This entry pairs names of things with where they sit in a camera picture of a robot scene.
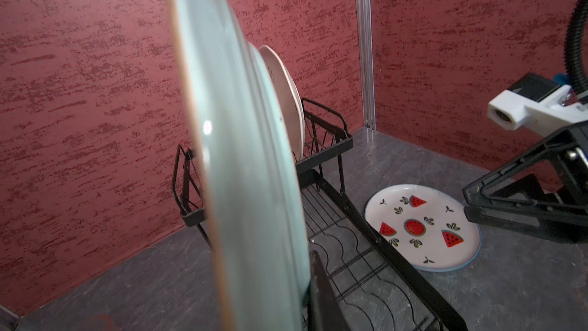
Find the dish rack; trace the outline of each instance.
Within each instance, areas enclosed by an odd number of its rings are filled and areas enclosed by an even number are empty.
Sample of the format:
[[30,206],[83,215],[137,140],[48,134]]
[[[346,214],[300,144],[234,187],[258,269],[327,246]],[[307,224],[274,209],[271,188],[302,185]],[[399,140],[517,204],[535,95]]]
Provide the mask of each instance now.
[[[353,147],[344,118],[320,103],[302,99],[305,147],[296,163],[307,238],[311,285],[305,329],[467,330],[462,317],[379,233],[361,217],[345,193],[342,154]],[[182,187],[176,191],[183,158]],[[325,171],[337,161],[337,191]],[[178,146],[173,197],[187,226],[202,228],[205,210],[194,153]]]

